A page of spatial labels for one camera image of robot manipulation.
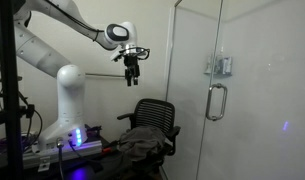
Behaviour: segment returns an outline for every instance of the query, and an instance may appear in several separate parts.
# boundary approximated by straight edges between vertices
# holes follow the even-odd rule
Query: white robotic arm
[[[14,15],[17,56],[57,78],[58,120],[42,132],[39,150],[55,147],[57,138],[73,140],[73,144],[80,146],[86,140],[83,122],[85,74],[26,28],[31,11],[42,12],[68,25],[106,50],[114,50],[120,45],[122,50],[116,51],[111,59],[124,58],[128,86],[131,80],[137,84],[140,75],[138,60],[148,58],[149,50],[137,47],[136,29],[132,23],[111,24],[105,31],[95,29],[82,19],[72,0],[26,0]]]

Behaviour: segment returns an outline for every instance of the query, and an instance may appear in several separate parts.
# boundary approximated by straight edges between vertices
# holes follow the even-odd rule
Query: black pole
[[[23,179],[21,125],[12,0],[0,0],[0,64],[3,88],[8,175]]]

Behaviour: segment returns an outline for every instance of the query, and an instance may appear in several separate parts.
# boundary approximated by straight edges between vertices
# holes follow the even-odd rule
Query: chair backrest
[[[173,128],[174,116],[175,108],[173,104],[156,99],[142,99],[135,108],[131,128],[152,126],[166,133]]]

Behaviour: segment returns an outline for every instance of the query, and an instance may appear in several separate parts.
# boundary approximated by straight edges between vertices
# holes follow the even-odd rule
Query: door handle
[[[224,93],[223,93],[223,100],[222,100],[222,105],[221,105],[221,114],[219,116],[211,116],[210,115],[210,109],[211,109],[211,100],[212,100],[212,91],[217,88],[221,89],[223,88]],[[225,104],[226,104],[226,98],[228,95],[228,88],[224,86],[223,84],[212,84],[209,88],[209,94],[208,94],[208,102],[206,105],[206,118],[212,121],[217,121],[220,120],[224,117],[224,112],[225,112]]]

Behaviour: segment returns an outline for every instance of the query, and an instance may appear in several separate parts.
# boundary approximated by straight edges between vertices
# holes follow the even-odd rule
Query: glass shower enclosure
[[[183,0],[167,100],[168,179],[305,179],[305,0]]]

